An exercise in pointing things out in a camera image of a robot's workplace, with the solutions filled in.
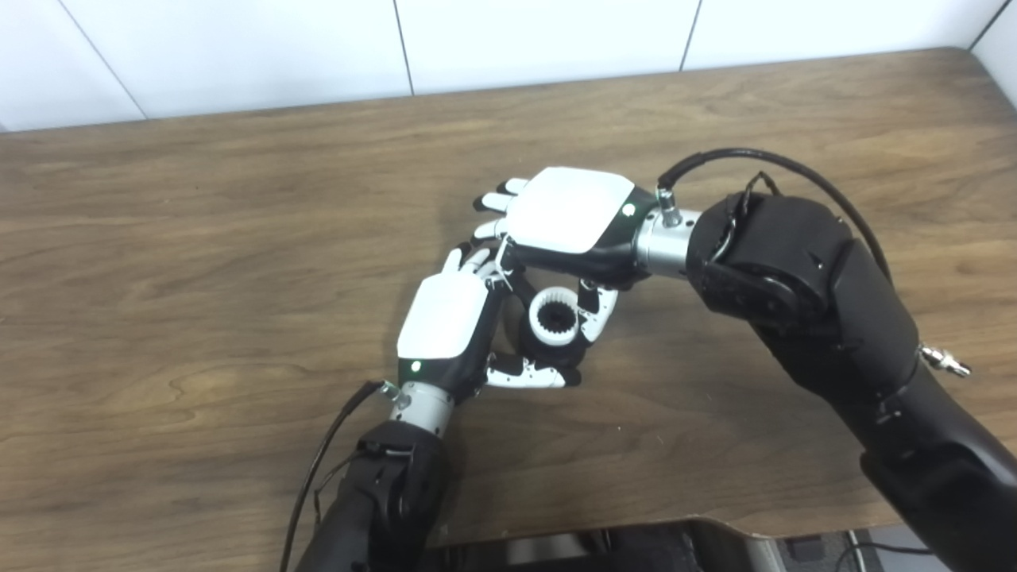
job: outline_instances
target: wooden table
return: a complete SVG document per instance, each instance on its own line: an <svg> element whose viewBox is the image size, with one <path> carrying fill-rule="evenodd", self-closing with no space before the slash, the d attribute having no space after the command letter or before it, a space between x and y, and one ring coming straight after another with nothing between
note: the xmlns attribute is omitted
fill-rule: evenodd
<svg viewBox="0 0 1017 572"><path fill-rule="evenodd" d="M923 339L976 368L940 379L1017 450L1017 114L965 52L11 133L4 569L273 570L313 448L354 387L393 375L417 283L484 220L475 196L547 165L651 185L723 146L789 155L850 195ZM759 167L713 164L679 201L706 208ZM834 414L683 283L623 295L584 370L578 389L491 389L457 412L434 542L896 520ZM362 407L335 456L386 412Z"/></svg>

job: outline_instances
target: robotic arm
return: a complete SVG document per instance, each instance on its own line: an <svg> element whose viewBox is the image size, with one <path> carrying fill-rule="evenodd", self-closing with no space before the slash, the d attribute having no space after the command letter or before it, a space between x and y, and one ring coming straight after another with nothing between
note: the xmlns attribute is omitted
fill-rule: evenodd
<svg viewBox="0 0 1017 572"><path fill-rule="evenodd" d="M705 212L676 207L683 174L730 157L809 178L868 249L827 208L782 195L765 173ZM759 180L772 194L754 192ZM618 292L655 274L686 279L711 310L747 322L844 420L865 449L866 476L949 567L1017 571L1017 459L935 381L926 363L970 370L921 344L872 231L818 173L766 152L718 150L677 163L653 193L619 175L555 167L474 207L503 216L478 227L473 246L500 243L465 263L461 245L421 284L399 340L401 387L382 388L393 413L359 441L299 571L412 567L447 478L440 438L453 407L485 384L578 384ZM578 290L537 292L527 268L573 275ZM521 356L489 350L507 295L527 308Z"/></svg>
<svg viewBox="0 0 1017 572"><path fill-rule="evenodd" d="M841 218L782 195L765 173L703 213L675 207L672 187L684 173L733 157L815 182L869 249ZM759 179L772 195L753 192ZM958 572L1017 570L1017 459L936 382L926 364L970 369L919 341L878 241L829 181L786 158L736 149L679 162L654 194L617 175L561 168L505 185L514 187L513 198L482 198L505 216L475 238L501 239L521 264L601 285L627 288L650 274L687 279L707 307L746 321L791 379L833 407L865 449L865 475L944 563ZM557 235L549 217L577 210L587 226Z"/></svg>

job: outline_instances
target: metal connector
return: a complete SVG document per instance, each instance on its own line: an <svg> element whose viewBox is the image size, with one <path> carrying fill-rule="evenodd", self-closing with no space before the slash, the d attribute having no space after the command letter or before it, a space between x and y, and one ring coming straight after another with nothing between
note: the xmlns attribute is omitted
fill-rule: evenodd
<svg viewBox="0 0 1017 572"><path fill-rule="evenodd" d="M378 388L378 393L388 401L395 403L396 407L400 409L406 409L410 406L410 401L412 401L409 395L403 393L403 390L399 389L399 386L388 380L385 380L384 384Z"/></svg>
<svg viewBox="0 0 1017 572"><path fill-rule="evenodd" d="M660 216L666 228L674 228L681 224L681 212L674 203L674 191L657 188L657 205L660 205Z"/></svg>
<svg viewBox="0 0 1017 572"><path fill-rule="evenodd" d="M933 369L944 369L950 371L958 378L966 378L971 375L971 368L960 361L954 359L952 353L947 350L921 344L918 346L921 357L925 358Z"/></svg>

